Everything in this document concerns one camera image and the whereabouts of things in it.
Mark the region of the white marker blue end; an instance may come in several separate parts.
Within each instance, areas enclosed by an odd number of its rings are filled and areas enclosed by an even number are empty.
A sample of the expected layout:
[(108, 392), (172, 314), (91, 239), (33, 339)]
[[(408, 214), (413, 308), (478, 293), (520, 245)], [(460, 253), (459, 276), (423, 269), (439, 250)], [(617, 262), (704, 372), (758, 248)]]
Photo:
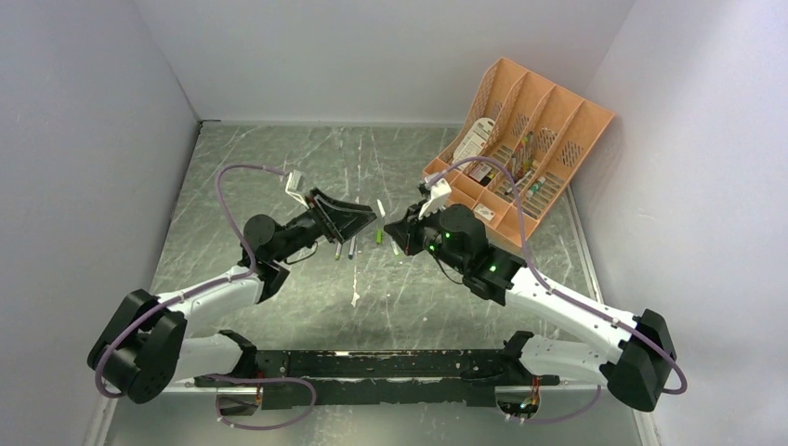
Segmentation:
[(349, 249), (348, 249), (348, 259), (353, 259), (355, 257), (355, 254), (356, 254), (356, 241), (357, 241), (356, 237), (352, 237), (351, 240), (350, 240)]

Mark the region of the white marker multicolour label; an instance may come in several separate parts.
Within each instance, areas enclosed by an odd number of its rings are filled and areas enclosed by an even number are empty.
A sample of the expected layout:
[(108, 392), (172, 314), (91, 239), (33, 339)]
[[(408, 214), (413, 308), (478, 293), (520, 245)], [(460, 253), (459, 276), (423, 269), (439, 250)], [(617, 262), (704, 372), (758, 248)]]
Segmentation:
[[(380, 222), (380, 225), (379, 225), (378, 229), (383, 230), (383, 241), (384, 241), (386, 239), (385, 226), (388, 223), (387, 211), (386, 211), (386, 209), (385, 209), (385, 207), (384, 207), (384, 205), (383, 205), (383, 203), (382, 203), (382, 201), (380, 199), (376, 200), (376, 205), (377, 205), (377, 209), (379, 211), (379, 218), (381, 219), (381, 222)], [(400, 254), (400, 249), (399, 249), (398, 245), (395, 242), (393, 242), (392, 240), (389, 241), (389, 244), (391, 246), (392, 253), (394, 254), (394, 256), (398, 256)]]

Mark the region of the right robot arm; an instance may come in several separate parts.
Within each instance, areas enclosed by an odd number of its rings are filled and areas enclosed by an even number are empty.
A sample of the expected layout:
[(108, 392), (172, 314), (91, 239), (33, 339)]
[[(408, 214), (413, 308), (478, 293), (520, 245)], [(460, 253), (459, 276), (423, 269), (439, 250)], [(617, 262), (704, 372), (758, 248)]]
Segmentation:
[(526, 260), (492, 244), (472, 211), (453, 204), (424, 218), (418, 206), (384, 231), (407, 256), (426, 253), (458, 272), (473, 294), (501, 306), (518, 305), (576, 337), (576, 342), (534, 335), (501, 361), (504, 378), (525, 384), (534, 375), (604, 386), (618, 401), (655, 410), (677, 354), (663, 315), (600, 304), (548, 279)]

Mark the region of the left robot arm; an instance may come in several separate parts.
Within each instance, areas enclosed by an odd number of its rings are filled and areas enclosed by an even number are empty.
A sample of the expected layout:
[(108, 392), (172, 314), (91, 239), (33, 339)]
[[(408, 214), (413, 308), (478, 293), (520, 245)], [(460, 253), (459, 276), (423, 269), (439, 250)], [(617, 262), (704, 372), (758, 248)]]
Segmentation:
[(256, 347), (233, 331), (197, 337), (208, 321), (275, 296), (290, 272), (286, 261), (319, 239), (345, 243), (376, 219), (365, 204), (333, 199), (318, 189), (300, 198), (304, 210), (281, 224), (257, 214), (242, 228), (242, 258), (216, 277), (174, 292), (139, 289), (121, 301), (86, 362), (108, 398), (145, 403), (178, 381), (220, 374), (242, 387), (257, 372)]

